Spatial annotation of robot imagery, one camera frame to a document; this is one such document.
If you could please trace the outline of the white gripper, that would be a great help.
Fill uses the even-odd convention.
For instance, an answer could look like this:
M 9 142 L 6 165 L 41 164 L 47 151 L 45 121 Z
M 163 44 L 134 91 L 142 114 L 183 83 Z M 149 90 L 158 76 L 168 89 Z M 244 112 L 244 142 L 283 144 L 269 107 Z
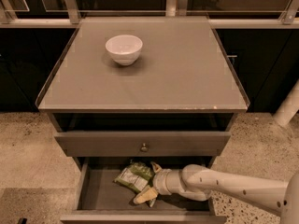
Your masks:
M 150 164 L 152 166 L 153 172 L 156 174 L 152 181 L 153 187 L 144 187 L 144 189 L 134 197 L 134 204 L 148 202 L 149 205 L 154 205 L 156 198 L 158 197 L 158 193 L 161 195 L 171 195 L 171 192 L 166 185 L 166 178 L 171 170 L 162 169 L 162 167 L 154 161 L 152 161 Z

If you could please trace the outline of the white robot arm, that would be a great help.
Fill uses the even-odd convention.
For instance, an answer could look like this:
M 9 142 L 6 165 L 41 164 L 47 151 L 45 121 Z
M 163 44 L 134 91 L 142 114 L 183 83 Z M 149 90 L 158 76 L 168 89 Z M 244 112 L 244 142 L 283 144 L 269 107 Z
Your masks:
M 180 170 L 155 167 L 152 186 L 135 196 L 135 204 L 172 194 L 201 202 L 214 190 L 280 216 L 279 224 L 299 224 L 299 172 L 284 182 L 218 172 L 197 164 Z

